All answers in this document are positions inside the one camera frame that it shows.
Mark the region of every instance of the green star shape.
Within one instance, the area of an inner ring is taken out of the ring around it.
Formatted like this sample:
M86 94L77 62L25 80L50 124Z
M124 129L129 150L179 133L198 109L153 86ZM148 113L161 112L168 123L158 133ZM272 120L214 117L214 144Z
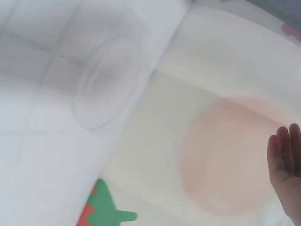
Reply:
M137 214L134 212L116 210L110 191L104 182L99 179L96 183L96 195L91 194L88 203L95 212L88 216L92 226L120 226L121 222L134 221Z

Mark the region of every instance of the clear circle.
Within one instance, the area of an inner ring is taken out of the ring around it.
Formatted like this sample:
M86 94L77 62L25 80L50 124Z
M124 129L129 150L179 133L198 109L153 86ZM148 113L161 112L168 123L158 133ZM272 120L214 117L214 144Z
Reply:
M87 64L73 104L77 122L86 129L108 124L126 106L139 79L138 41L109 41Z

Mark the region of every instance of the orange shape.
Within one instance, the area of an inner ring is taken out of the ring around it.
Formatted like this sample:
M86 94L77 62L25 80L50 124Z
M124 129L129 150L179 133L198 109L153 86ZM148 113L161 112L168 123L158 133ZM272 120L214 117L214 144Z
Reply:
M263 207L272 192L267 140L284 121L273 105L252 97L221 99L200 113L180 155L182 183L189 197L222 216Z

